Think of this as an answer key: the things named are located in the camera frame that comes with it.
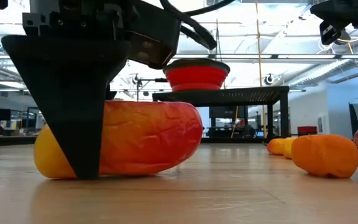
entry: red silicone bowl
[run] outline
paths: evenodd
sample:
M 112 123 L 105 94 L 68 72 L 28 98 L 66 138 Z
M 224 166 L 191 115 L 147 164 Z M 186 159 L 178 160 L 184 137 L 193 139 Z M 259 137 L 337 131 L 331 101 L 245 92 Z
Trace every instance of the red silicone bowl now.
M 190 58 L 172 62 L 163 72 L 174 92 L 219 90 L 230 72 L 230 67 L 208 58 Z

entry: desk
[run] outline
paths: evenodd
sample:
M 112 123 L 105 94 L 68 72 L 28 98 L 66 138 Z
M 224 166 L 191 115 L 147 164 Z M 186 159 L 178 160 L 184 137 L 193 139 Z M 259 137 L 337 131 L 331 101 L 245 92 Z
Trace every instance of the desk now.
M 176 93 L 154 93 L 153 101 L 179 101 L 191 103 L 195 107 L 202 106 L 256 106 L 267 105 L 267 138 L 260 139 L 228 139 L 203 138 L 201 142 L 210 143 L 255 143 L 269 142 L 273 139 L 273 105 L 280 101 L 281 137 L 289 134 L 288 121 L 288 86 L 268 86 L 262 88 L 236 88 L 227 90 L 181 91 Z

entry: wooden surface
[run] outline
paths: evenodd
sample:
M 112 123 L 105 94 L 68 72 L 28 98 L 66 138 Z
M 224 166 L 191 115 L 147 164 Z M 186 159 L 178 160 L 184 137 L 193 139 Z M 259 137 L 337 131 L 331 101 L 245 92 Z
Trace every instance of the wooden surface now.
M 201 145 L 155 177 L 53 181 L 0 147 L 0 223 L 358 223 L 358 171 L 320 179 L 263 146 Z

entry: orange mango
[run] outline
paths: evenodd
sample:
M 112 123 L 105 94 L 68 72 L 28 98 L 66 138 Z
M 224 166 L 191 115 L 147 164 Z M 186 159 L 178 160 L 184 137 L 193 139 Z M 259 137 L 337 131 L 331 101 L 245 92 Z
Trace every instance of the orange mango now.
M 312 135 L 292 143 L 295 165 L 318 177 L 351 177 L 358 166 L 357 146 L 339 135 Z
M 284 154 L 284 139 L 273 139 L 267 145 L 267 150 L 273 155 L 282 156 Z

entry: yellow fruit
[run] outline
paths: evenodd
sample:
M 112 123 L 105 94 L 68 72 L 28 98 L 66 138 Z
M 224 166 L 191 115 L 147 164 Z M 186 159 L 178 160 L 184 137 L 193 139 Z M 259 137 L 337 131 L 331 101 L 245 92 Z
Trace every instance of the yellow fruit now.
M 296 138 L 286 138 L 284 139 L 284 157 L 286 159 L 292 159 L 292 142 Z

